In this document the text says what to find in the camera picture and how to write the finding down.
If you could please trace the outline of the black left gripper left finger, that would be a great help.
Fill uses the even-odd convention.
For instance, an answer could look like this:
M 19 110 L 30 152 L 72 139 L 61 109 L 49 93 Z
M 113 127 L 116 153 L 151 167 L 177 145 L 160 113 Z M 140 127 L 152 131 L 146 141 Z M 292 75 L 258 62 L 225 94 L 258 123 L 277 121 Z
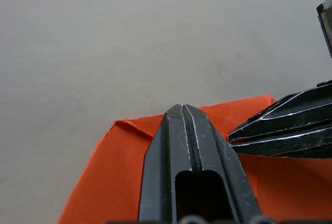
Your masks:
M 139 221 L 177 221 L 175 179 L 192 171 L 182 105 L 165 112 L 144 158 Z

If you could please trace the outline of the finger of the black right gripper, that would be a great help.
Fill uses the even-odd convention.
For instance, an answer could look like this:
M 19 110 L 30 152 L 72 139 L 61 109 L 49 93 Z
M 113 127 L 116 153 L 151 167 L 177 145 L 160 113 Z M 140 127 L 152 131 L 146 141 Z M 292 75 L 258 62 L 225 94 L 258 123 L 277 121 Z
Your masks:
M 331 123 L 244 141 L 231 147 L 244 155 L 330 159 Z
M 268 136 L 331 123 L 331 82 L 289 94 L 233 129 L 228 140 Z

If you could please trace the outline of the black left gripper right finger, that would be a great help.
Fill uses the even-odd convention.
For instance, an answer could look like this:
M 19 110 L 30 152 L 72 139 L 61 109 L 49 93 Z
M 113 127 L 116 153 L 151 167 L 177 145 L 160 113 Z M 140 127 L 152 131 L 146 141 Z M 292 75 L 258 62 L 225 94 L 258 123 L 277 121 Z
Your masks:
M 250 221 L 260 209 L 241 162 L 200 109 L 183 106 L 188 123 L 197 188 L 195 210 L 207 221 Z

